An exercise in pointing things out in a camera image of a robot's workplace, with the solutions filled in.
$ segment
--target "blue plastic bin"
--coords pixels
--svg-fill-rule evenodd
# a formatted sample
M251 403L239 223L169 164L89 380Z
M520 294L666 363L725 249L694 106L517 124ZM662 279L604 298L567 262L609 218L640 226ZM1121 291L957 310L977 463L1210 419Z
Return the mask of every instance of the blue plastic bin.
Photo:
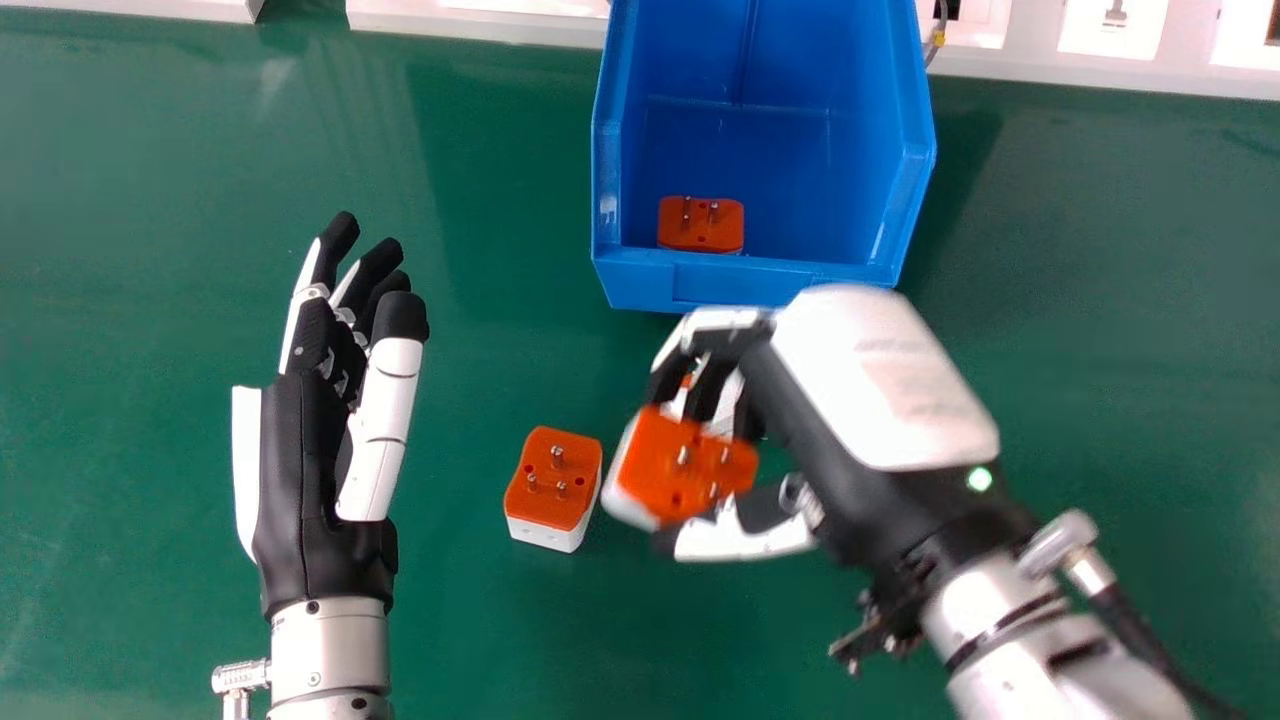
M591 259L634 310L893 286L936 154L911 0L614 0ZM658 247L668 195L741 201L742 255Z

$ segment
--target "orange plug adapter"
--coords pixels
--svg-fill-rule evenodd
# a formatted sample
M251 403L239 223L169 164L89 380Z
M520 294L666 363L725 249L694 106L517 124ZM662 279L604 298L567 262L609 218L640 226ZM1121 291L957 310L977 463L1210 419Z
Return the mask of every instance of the orange plug adapter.
M595 509L603 461L595 438L534 428L502 500L511 537L561 552L577 550Z
M736 255L746 213L737 200L671 195L658 204L658 245L669 250Z
M759 462L750 443L707 434L701 424L650 405L623 433L600 502L640 528L678 524L751 489Z

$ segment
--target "green tabletop surface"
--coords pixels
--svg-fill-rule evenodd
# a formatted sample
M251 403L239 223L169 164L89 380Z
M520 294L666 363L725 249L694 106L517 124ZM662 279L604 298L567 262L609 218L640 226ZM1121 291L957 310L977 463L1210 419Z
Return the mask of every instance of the green tabletop surface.
M0 10L0 716L218 717L268 651L229 388L271 379L339 209L404 242L433 334L393 505L401 717L940 717L928 652L851 680L867 578L677 566L502 493L548 424L617 443L673 318L591 269L590 51ZM934 78L901 288L1001 425L1015 492L1091 512L1189 671L1280 717L1280 105ZM769 455L769 473L786 469Z

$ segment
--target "robotic arm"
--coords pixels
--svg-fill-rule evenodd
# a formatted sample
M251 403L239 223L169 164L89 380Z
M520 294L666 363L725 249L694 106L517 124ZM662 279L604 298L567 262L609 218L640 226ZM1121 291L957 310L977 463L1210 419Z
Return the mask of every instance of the robotic arm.
M654 530L659 552L755 560L820 546L869 571L863 625L829 655L856 675L869 655L927 641L964 717L1192 717L1184 696L1234 714L1124 600L1088 516L1041 528L1010 497L995 421L902 296L826 286L776 313L698 310L658 352L646 404L669 402L695 361L684 419L712 420L737 372L736 439L767 432L797 471L666 527L607 483L605 509ZM1059 570L1094 614L1073 612Z
M214 670L224 720L392 717L387 612L398 570L387 518L429 336L387 238L337 283L360 236L340 213L293 288L275 382L232 389L236 527L259 568L271 656Z

